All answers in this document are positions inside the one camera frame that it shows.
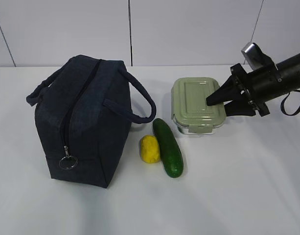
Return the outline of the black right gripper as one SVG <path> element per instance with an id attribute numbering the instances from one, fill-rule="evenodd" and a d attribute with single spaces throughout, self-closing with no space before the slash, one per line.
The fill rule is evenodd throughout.
<path id="1" fill-rule="evenodd" d="M 231 67 L 231 76 L 206 98 L 208 106 L 231 101 L 224 105 L 226 116 L 253 117 L 270 114 L 266 102 L 275 98 L 277 69 L 274 64 L 246 73 L 240 64 Z"/>

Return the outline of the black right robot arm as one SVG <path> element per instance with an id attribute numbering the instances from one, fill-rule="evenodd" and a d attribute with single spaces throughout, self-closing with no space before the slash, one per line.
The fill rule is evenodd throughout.
<path id="1" fill-rule="evenodd" d="M 225 103 L 230 116 L 266 116 L 270 113 L 266 103 L 290 92 L 300 92 L 300 53 L 275 64 L 268 63 L 247 73 L 241 64 L 231 67 L 231 76 L 206 98 L 208 106 Z"/>

